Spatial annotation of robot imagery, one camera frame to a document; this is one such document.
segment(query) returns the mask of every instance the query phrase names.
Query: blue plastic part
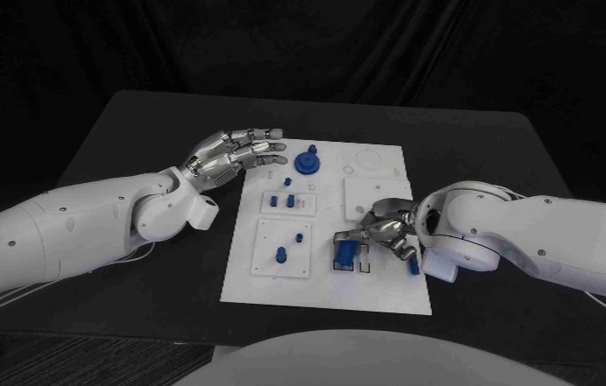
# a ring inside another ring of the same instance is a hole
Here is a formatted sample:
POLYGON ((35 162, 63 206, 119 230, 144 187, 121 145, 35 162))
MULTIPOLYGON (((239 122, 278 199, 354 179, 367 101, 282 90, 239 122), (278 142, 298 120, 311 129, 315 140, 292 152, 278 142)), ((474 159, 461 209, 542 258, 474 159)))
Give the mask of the blue plastic part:
POLYGON ((357 252, 359 243, 351 240, 340 241, 337 246, 337 255, 334 256, 334 262, 340 266, 353 266, 353 256, 357 252))
POLYGON ((409 273, 412 275, 418 275, 419 274, 419 261, 416 260, 415 256, 409 258, 408 264, 409 264, 409 273))
POLYGON ((307 152, 301 152, 294 159, 294 168, 299 174, 312 174, 318 170, 318 149, 310 145, 307 152))
POLYGON ((276 248, 275 260, 276 263, 284 263, 286 261, 286 250, 284 248, 276 248))

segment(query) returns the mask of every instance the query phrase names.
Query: white panel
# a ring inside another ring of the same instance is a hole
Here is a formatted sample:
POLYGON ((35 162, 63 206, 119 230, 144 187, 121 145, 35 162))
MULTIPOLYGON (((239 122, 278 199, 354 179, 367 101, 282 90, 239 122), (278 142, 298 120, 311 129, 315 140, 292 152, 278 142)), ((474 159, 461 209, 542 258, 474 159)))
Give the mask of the white panel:
POLYGON ((308 221, 258 220, 255 250, 252 252, 252 275, 308 278, 308 251, 311 223, 308 221), (297 243, 297 234, 302 241, 297 243), (286 250, 286 261, 278 263, 278 248, 286 250))
POLYGON ((312 193, 266 191, 262 193, 260 213, 307 215, 312 217, 315 215, 315 195, 312 193), (288 195, 294 195, 292 208, 288 208, 286 205, 288 195), (276 205, 273 207, 269 204, 272 196, 276 196, 276 205))
POLYGON ((408 198, 406 180, 344 178, 344 218, 359 221, 372 204, 385 198, 408 198))
MULTIPOLYGON (((408 186, 400 147, 299 139, 284 139, 282 142, 286 150, 279 152, 279 155, 286 157, 288 164, 268 165, 246 171, 220 301, 431 314, 424 274, 411 275, 408 263, 400 262, 376 244, 369 245, 367 256, 361 259, 361 263, 367 259, 369 273, 359 272, 359 258, 354 261, 353 271, 331 270, 331 236, 334 232, 354 228, 361 217, 359 214, 359 219, 346 221, 343 179, 370 178, 377 179, 380 184, 385 180, 398 181, 398 189, 408 186), (302 175, 297 173, 292 163, 297 154, 307 151, 310 144, 317 146, 320 167, 314 174, 302 175), (284 186, 285 178, 291 178, 289 186, 284 186), (285 195, 288 192, 314 194, 315 215, 260 213, 266 192, 285 195), (258 220, 268 218, 304 221, 312 225, 308 278, 250 275, 256 224, 258 220)), ((400 198, 412 199, 409 190, 395 192, 400 193, 400 198)), ((369 195, 367 205, 370 205, 369 198, 374 193, 363 194, 369 195)), ((416 246, 416 237, 408 238, 408 244, 416 246)))

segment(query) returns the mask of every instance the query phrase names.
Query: dark table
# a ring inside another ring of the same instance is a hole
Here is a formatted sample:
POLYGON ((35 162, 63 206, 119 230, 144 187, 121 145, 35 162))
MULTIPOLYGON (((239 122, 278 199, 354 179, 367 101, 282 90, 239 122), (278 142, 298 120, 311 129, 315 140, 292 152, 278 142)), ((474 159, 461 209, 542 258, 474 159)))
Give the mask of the dark table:
MULTIPOLYGON (((530 123, 516 113, 132 91, 108 103, 58 184, 158 172, 180 164, 214 131, 245 128, 400 145, 416 199, 461 180, 526 195, 569 196, 530 123)), ((141 261, 67 279, 0 308, 0 329, 232 346, 307 330, 377 329, 525 361, 604 360, 604 309, 503 259, 493 272, 460 270, 454 284, 428 277, 432 316, 220 303, 242 181, 239 175, 209 193, 220 212, 207 232, 185 228, 141 261)))

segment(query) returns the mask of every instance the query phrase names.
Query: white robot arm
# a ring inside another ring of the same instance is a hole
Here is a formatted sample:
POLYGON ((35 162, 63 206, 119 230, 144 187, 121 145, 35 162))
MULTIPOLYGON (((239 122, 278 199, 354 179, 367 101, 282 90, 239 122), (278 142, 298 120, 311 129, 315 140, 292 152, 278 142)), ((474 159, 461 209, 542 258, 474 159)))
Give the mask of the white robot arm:
POLYGON ((73 277, 172 237, 206 230, 217 205, 200 193, 240 169, 285 164, 281 130, 217 132, 178 167, 54 189, 0 213, 0 291, 73 277))
POLYGON ((425 247, 421 269, 454 282, 457 268, 496 270, 503 256, 530 276, 606 295, 606 205, 548 196, 525 198, 481 182, 458 182, 419 203, 374 203, 360 228, 334 241, 370 240, 402 260, 405 238, 425 247))

